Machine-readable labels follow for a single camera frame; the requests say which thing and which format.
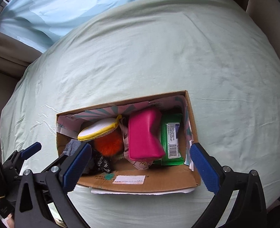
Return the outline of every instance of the pink zipper pouch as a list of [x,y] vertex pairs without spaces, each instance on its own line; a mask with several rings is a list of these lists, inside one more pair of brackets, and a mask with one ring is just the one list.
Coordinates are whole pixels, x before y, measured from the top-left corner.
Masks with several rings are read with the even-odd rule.
[[165,155],[158,139],[161,112],[154,106],[132,113],[128,121],[129,157],[151,162]]

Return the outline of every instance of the product label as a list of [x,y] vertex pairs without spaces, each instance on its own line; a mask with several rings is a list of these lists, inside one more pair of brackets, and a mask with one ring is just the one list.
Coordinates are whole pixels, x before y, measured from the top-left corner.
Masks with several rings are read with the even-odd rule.
[[178,130],[180,123],[169,122],[167,125],[167,154],[169,159],[180,158],[179,143],[178,143]]
[[122,176],[119,175],[113,181],[115,184],[143,184],[145,176]]

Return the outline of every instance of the fluffy orange pompom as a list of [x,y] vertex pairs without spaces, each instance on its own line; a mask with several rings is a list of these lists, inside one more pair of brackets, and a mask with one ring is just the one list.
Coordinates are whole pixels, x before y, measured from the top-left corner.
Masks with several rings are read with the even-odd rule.
[[103,156],[111,157],[124,148],[123,138],[120,130],[93,140],[95,149]]

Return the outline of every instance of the metal screw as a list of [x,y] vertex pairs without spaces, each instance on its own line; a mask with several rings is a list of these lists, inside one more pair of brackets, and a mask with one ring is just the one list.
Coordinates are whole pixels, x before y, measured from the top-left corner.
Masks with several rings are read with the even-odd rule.
[[257,175],[258,175],[258,172],[257,172],[256,170],[251,170],[251,174],[252,174],[253,176],[257,176]]
[[27,169],[27,170],[24,171],[25,176],[28,176],[29,174],[30,174],[30,169]]
[[59,167],[57,167],[57,166],[51,167],[52,172],[57,172],[58,170],[59,170]]
[[231,168],[228,166],[223,166],[223,170],[224,170],[224,172],[230,172]]

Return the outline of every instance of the open cardboard box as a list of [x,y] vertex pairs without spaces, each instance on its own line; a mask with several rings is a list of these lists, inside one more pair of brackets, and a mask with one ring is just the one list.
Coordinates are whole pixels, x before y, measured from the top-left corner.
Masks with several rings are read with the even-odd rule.
[[[107,104],[99,104],[77,110],[57,114],[57,150],[61,155],[66,144],[76,139],[78,133],[88,122],[95,122],[118,114],[129,116],[132,112],[149,106],[156,106],[161,112],[178,110],[183,119],[178,132],[179,151],[185,164],[178,166],[152,165],[148,170],[137,170],[126,159],[114,163],[114,171],[110,174],[82,175],[78,184],[109,191],[118,192],[165,192],[200,185],[200,176],[196,169],[191,170],[189,148],[191,143],[198,142],[194,115],[187,91],[163,93],[158,95],[122,100]],[[118,175],[145,175],[143,184],[113,184]]]

